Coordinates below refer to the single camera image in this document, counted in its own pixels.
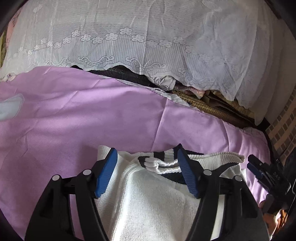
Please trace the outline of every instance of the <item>lace flower pattern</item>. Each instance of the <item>lace flower pattern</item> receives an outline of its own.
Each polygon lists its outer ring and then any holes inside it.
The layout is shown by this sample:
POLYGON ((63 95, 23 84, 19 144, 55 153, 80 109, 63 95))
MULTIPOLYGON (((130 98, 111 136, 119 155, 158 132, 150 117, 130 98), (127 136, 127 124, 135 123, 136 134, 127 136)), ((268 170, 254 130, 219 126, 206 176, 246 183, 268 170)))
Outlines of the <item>lace flower pattern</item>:
POLYGON ((71 43, 71 37, 63 38, 63 44, 69 44, 69 43, 71 43))
POLYGON ((148 48, 153 48, 153 49, 155 49, 156 46, 157 46, 157 42, 154 42, 153 40, 148 40, 148 41, 146 42, 146 47, 148 47, 148 48))
POLYGON ((121 35, 131 35, 131 32, 133 31, 131 28, 121 28, 120 30, 121 35))
POLYGON ((186 53, 192 53, 192 54, 198 54, 197 50, 195 49, 194 46, 186 46, 185 47, 185 52, 186 53))
POLYGON ((106 34, 106 40, 117 40, 118 38, 118 34, 115 34, 115 33, 109 33, 109 34, 106 34))
POLYGON ((80 40, 81 40, 81 42, 89 41, 89 40, 91 40, 91 35, 90 35, 90 34, 82 35, 82 36, 80 37, 80 40))
POLYGON ((103 42, 103 40, 104 40, 103 38, 98 36, 98 37, 95 37, 92 39, 92 43, 93 44, 101 44, 103 42))
POLYGON ((174 37, 173 42, 175 44, 181 44, 181 45, 184 45, 185 44, 185 40, 182 37, 174 37))
POLYGON ((40 49, 40 45, 37 44, 37 45, 34 47, 34 50, 36 51, 36 50, 39 50, 39 49, 40 49))
POLYGON ((47 44, 46 44, 47 47, 52 47, 53 45, 54 45, 54 44, 53 44, 52 41, 48 41, 47 44))
POLYGON ((60 48, 62 46, 62 43, 61 42, 56 42, 55 44, 54 44, 54 49, 56 49, 56 48, 60 48))
POLYGON ((161 39, 159 40, 159 45, 166 48, 170 48, 172 46, 172 42, 168 41, 167 39, 161 39))
POLYGON ((46 38, 43 38, 43 39, 40 40, 40 43, 41 44, 46 44, 46 41, 47 41, 47 39, 46 38))
POLYGON ((75 37, 79 37, 80 36, 80 30, 75 30, 74 32, 72 32, 72 38, 75 38, 75 37))
POLYGON ((144 42, 144 36, 141 36, 141 35, 139 35, 139 34, 137 34, 137 35, 133 35, 132 37, 131 37, 131 40, 133 41, 133 42, 140 42, 140 43, 143 43, 144 42))

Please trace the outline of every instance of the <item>folded clothes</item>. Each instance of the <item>folded clothes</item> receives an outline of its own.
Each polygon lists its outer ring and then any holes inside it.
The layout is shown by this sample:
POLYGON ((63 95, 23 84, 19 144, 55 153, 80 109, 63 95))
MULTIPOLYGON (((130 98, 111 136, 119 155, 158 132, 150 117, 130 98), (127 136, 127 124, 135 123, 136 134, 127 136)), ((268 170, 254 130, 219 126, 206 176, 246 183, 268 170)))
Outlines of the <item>folded clothes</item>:
MULTIPOLYGON (((98 160, 103 160, 110 148, 98 148, 98 160)), ((232 179, 240 175, 246 180, 240 163, 244 156, 232 152, 189 157, 204 169, 224 167, 221 177, 232 179)), ((185 240, 192 226, 200 199, 196 199, 186 185, 169 180, 157 173, 173 173, 175 149, 162 153, 119 151, 114 172, 106 192, 95 200, 104 229, 110 240, 167 241, 185 240), (163 167, 151 163, 162 163, 163 167)), ((211 240, 218 238, 222 226, 225 196, 219 196, 216 221, 211 240)))

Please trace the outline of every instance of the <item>brown tile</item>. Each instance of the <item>brown tile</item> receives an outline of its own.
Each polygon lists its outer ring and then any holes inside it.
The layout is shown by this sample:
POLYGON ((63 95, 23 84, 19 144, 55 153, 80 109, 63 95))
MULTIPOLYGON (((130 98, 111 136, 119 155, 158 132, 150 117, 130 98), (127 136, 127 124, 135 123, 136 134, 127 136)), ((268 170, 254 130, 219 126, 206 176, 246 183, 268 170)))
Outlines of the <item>brown tile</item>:
POLYGON ((291 140, 290 140, 289 138, 287 138, 287 139, 285 140, 285 146, 287 147, 287 146, 290 144, 290 142, 291 142, 291 140))
POLYGON ((278 131, 279 136, 281 137, 285 133, 283 128, 280 128, 278 131))
POLYGON ((285 146, 285 144, 284 144, 284 143, 281 145, 281 148, 282 148, 283 150, 285 150, 285 149, 286 149, 286 146, 285 146))
POLYGON ((280 136, 278 133, 276 133, 276 135, 274 137, 276 138, 277 141, 280 139, 280 136))
POLYGON ((291 119, 289 118, 289 119, 287 119, 287 121, 286 121, 286 124, 287 124, 287 126, 289 126, 290 124, 291 124, 291 119))

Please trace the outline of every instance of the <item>pink fabric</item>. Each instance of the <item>pink fabric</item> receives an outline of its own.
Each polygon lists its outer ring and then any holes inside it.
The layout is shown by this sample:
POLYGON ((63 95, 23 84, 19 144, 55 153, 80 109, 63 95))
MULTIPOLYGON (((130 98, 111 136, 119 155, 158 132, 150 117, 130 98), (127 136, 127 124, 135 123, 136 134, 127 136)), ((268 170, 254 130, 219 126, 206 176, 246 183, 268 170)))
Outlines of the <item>pink fabric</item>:
MULTIPOLYGON (((196 152, 233 151, 269 162, 261 132, 243 132, 116 79, 73 68, 36 67, 0 83, 0 101, 18 93, 25 99, 20 112, 0 122, 0 208, 21 237, 49 179, 92 167, 99 145, 135 153, 182 143, 196 152)), ((249 171, 247 176, 256 201, 263 200, 266 192, 249 171)))

